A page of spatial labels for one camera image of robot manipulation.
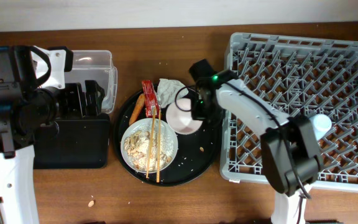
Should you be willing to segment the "pink bowl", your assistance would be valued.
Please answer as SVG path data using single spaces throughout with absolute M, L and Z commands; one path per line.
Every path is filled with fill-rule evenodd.
M 168 125 L 178 134 L 193 134 L 203 124 L 200 120 L 193 120 L 191 117 L 191 100 L 181 98 L 171 103 L 166 112 Z

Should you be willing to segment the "light blue cup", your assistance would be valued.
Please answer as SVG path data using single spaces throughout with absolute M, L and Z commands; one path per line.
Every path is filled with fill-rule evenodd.
M 316 114 L 310 118 L 316 140 L 323 138 L 332 128 L 331 119 L 325 114 Z

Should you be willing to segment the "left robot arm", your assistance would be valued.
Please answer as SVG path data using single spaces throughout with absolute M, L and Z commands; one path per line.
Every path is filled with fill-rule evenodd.
M 65 77 L 78 52 L 0 47 L 0 223 L 38 223 L 36 168 L 100 168 L 109 116 L 101 83 Z

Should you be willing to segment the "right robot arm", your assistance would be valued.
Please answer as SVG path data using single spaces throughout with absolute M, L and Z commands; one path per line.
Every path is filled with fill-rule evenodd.
M 264 176 L 276 191 L 271 223 L 305 223 L 310 189 L 323 169 L 319 140 L 332 128 L 325 114 L 290 116 L 253 93 L 233 71 L 216 72 L 206 59 L 189 73 L 197 98 L 193 120 L 220 122 L 224 112 L 236 115 L 259 139 Z

